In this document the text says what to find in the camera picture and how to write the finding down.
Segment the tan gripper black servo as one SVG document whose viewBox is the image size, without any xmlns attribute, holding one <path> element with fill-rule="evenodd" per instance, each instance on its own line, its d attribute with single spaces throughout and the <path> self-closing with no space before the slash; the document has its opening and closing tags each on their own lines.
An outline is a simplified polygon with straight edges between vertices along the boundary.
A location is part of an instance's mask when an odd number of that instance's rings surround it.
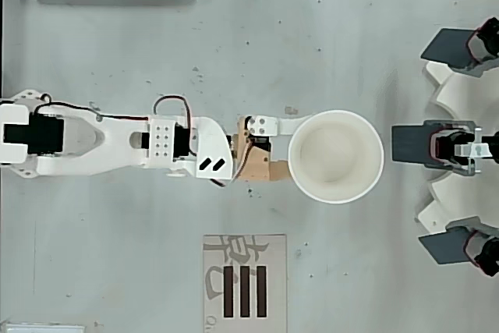
<svg viewBox="0 0 499 333">
<path fill-rule="evenodd" d="M 291 136 L 308 118 L 284 119 L 265 115 L 241 117 L 237 122 L 237 133 L 232 135 L 234 179 L 272 182 L 291 179 L 286 160 L 271 161 L 269 137 Z"/>
</svg>

